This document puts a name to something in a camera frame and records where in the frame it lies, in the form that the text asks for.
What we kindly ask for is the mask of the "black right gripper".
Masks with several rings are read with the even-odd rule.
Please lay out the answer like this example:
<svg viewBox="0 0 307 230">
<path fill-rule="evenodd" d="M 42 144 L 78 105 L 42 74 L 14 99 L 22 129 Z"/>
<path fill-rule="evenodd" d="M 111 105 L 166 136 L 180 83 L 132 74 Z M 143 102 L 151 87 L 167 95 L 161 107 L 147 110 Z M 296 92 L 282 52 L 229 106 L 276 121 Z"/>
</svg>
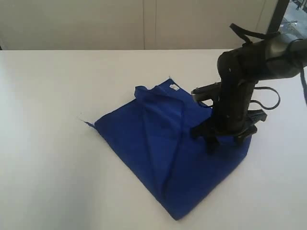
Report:
<svg viewBox="0 0 307 230">
<path fill-rule="evenodd" d="M 211 118 L 190 129 L 192 138 L 206 139 L 208 155 L 218 152 L 220 143 L 217 137 L 245 138 L 255 133 L 254 129 L 249 131 L 250 127 L 266 120 L 263 110 L 248 110 L 257 83 L 254 80 L 221 81 L 218 102 L 213 106 Z"/>
</svg>

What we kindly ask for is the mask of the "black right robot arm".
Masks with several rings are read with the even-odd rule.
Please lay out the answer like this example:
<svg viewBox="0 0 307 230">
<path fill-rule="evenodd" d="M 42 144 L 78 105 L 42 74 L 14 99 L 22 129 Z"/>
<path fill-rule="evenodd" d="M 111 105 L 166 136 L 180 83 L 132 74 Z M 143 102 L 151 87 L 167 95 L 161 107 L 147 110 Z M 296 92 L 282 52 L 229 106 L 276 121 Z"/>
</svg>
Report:
<svg viewBox="0 0 307 230">
<path fill-rule="evenodd" d="M 223 52 L 217 60 L 221 80 L 196 88 L 191 95 L 197 103 L 212 100 L 209 118 L 193 127 L 193 138 L 202 137 L 209 153 L 219 145 L 219 136 L 233 137 L 241 144 L 257 132 L 256 124 L 265 121 L 268 107 L 249 110 L 258 82 L 300 76 L 306 88 L 304 68 L 307 65 L 307 41 L 291 34 L 262 34 L 231 24 L 230 28 L 243 39 L 241 47 Z"/>
</svg>

